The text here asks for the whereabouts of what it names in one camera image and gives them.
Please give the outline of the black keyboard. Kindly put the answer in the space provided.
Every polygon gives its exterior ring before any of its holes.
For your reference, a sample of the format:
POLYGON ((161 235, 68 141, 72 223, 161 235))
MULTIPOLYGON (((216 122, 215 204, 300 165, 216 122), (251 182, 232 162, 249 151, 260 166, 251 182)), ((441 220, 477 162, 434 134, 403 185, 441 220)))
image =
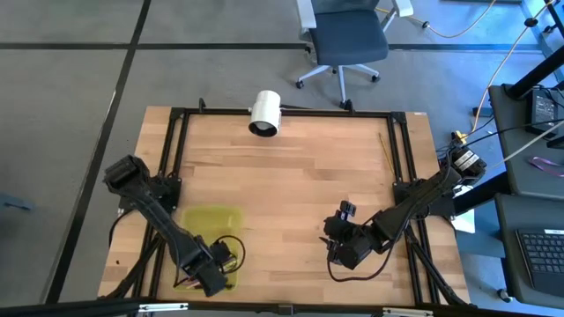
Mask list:
POLYGON ((532 288, 564 298, 564 230, 517 229, 532 288))

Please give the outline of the black table frame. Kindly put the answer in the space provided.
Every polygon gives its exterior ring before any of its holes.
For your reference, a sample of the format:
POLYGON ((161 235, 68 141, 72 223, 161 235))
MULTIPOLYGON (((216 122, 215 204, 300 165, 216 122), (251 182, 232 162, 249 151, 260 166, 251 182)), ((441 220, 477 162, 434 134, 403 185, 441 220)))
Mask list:
POLYGON ((438 217, 410 220, 386 252, 355 269, 327 261, 324 220, 341 201, 363 224, 394 206, 407 185, 440 170, 424 115, 281 109, 278 134, 249 131, 250 111, 149 107, 137 147, 149 186, 178 224, 190 207, 241 211, 246 259, 233 291, 180 291, 167 243, 121 197, 99 293, 104 299, 334 306, 464 306, 467 290, 455 238, 438 217), (381 133, 394 165, 390 171, 381 133))

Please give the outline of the black stand post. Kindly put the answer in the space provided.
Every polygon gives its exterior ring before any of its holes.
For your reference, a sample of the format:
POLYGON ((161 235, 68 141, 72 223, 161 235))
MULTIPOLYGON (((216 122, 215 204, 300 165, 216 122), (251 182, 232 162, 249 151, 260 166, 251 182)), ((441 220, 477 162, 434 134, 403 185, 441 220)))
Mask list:
POLYGON ((455 215, 461 215, 470 209, 487 203, 497 194, 511 194, 508 174, 506 172, 500 173, 470 191, 454 198, 455 215))
POLYGON ((564 64, 564 46, 558 48, 543 62, 522 77, 514 85, 511 85, 506 94, 512 99, 521 99, 540 81, 548 77, 564 64))

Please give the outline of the white paper sheet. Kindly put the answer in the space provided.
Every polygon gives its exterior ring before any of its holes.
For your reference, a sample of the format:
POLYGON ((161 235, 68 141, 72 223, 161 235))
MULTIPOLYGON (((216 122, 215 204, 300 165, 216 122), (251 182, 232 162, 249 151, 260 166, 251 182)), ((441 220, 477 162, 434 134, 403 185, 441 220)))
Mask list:
POLYGON ((470 209, 463 214, 452 217, 450 223, 460 232, 475 233, 475 210, 470 209))

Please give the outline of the yellow pencil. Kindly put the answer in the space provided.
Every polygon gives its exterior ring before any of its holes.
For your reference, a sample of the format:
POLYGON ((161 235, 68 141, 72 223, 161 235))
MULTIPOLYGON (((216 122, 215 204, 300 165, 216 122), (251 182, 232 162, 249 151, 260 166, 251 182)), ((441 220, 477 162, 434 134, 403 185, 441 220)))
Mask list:
POLYGON ((383 136, 382 136, 382 134, 381 134, 380 132, 378 133, 378 138, 379 138, 380 143, 381 143, 381 145, 382 145, 382 151, 383 151, 384 156, 385 156, 385 158, 386 158, 386 161, 387 161, 387 163, 388 163, 388 165, 389 165, 390 171, 391 171, 392 175, 395 177, 395 176, 396 176, 396 172, 395 172, 395 170, 394 170, 394 165, 393 165, 393 162, 392 162, 392 160, 391 160, 391 156, 390 156, 390 154, 389 154, 389 151, 388 151, 388 149, 387 149, 387 144, 384 142, 383 136))

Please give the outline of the purple handled scissors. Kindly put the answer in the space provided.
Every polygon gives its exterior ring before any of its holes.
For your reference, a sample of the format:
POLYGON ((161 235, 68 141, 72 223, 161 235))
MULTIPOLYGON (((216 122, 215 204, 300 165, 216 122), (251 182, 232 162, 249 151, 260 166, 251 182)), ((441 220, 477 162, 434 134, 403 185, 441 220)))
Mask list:
POLYGON ((193 291, 201 290, 201 283, 195 278, 183 278, 181 281, 174 284, 174 288, 180 291, 193 291))

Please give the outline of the black power brick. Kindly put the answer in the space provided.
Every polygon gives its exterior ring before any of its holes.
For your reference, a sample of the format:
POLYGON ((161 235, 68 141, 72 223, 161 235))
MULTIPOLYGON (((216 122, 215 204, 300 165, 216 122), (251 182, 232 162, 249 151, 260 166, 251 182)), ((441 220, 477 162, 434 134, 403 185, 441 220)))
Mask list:
POLYGON ((541 135, 557 124, 560 110, 564 111, 564 95, 559 90, 544 87, 532 90, 527 96, 525 130, 541 135))

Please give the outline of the green translucent supply box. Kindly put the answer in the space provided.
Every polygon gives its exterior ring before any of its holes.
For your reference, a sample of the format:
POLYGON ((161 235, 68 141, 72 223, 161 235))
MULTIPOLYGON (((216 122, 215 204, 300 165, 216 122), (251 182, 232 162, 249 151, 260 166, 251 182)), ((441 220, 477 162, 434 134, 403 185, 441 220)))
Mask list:
POLYGON ((194 236, 199 234, 207 246, 215 241, 227 243, 234 258, 222 265, 226 275, 226 291, 233 291, 238 282, 237 271, 246 259, 246 248, 239 238, 241 233, 242 214, 235 207, 225 206, 196 206, 187 208, 180 216, 178 225, 194 236))

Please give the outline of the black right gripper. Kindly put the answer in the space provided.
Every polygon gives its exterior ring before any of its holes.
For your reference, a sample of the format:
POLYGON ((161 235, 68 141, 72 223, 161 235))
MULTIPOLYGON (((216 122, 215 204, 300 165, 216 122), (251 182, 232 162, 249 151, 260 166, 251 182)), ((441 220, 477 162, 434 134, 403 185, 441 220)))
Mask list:
POLYGON ((328 249, 327 261, 355 269, 372 251, 381 252, 382 242, 368 225, 344 221, 338 216, 324 220, 326 238, 320 240, 328 249))

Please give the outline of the office swivel chair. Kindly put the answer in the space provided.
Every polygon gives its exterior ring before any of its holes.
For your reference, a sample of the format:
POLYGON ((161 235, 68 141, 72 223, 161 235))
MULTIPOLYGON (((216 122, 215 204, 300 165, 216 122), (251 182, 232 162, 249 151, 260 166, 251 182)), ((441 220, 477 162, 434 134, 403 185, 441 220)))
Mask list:
POLYGON ((412 0, 391 0, 392 9, 384 19, 375 11, 380 0, 294 0, 300 23, 300 38, 313 46, 306 47, 315 56, 316 67, 298 77, 295 86, 301 89, 304 81, 326 70, 338 74, 340 105, 353 108, 346 97, 344 69, 357 70, 380 80, 380 73, 368 63, 385 59, 389 44, 385 31, 394 18, 413 15, 412 0))

